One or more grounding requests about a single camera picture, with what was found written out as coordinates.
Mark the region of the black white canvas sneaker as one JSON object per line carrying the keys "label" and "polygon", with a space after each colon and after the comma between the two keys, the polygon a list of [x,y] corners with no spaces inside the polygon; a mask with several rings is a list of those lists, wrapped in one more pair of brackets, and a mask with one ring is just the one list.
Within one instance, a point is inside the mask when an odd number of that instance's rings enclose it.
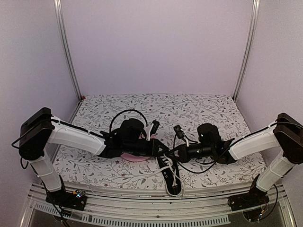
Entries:
{"label": "black white canvas sneaker", "polygon": [[166,193],[172,197],[177,197],[182,193],[181,197],[183,197],[185,193],[184,183],[179,177],[179,169],[176,161],[173,161],[165,154],[157,156],[155,160],[158,163],[159,169],[143,178],[142,181],[146,181],[146,179],[161,173],[165,181]]}

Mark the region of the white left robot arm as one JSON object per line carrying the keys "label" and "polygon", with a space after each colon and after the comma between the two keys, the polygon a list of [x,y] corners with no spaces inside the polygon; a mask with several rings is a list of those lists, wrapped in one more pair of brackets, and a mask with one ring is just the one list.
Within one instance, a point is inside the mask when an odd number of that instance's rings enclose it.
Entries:
{"label": "white left robot arm", "polygon": [[32,166],[47,190],[52,192],[52,198],[60,205],[67,205],[70,194],[63,189],[64,183],[46,153],[48,144],[84,150],[103,158],[120,157],[124,153],[159,157],[169,150],[159,139],[152,138],[159,124],[130,118],[119,128],[113,129],[110,125],[108,132],[94,132],[64,122],[52,115],[50,108],[43,107],[21,125],[20,136],[11,146]]}

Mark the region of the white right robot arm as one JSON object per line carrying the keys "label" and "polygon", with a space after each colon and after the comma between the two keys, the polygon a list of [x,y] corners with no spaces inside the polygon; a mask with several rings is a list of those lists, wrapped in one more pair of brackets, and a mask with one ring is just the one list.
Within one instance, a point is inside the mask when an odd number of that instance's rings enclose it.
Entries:
{"label": "white right robot arm", "polygon": [[303,126],[286,113],[281,113],[268,126],[237,140],[223,141],[216,126],[206,123],[197,129],[198,143],[179,145],[170,154],[174,160],[211,157],[215,164],[228,165],[250,155],[275,151],[276,157],[267,163],[266,169],[253,181],[245,195],[248,206],[255,206],[277,181],[288,174],[295,165],[303,162]]}

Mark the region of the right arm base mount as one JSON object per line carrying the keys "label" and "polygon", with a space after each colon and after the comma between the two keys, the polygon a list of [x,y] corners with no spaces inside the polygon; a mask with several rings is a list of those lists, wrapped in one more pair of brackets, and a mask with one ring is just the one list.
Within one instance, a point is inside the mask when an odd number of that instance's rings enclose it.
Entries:
{"label": "right arm base mount", "polygon": [[260,206],[268,202],[269,197],[265,192],[246,192],[230,196],[227,204],[232,211],[236,211]]}

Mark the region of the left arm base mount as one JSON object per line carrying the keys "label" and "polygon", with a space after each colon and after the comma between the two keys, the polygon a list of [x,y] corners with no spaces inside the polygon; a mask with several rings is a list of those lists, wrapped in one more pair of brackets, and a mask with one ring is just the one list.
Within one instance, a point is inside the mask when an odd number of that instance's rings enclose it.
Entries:
{"label": "left arm base mount", "polygon": [[81,192],[67,192],[64,190],[59,190],[56,192],[48,192],[46,196],[46,202],[57,205],[59,207],[84,211],[87,202],[87,196]]}

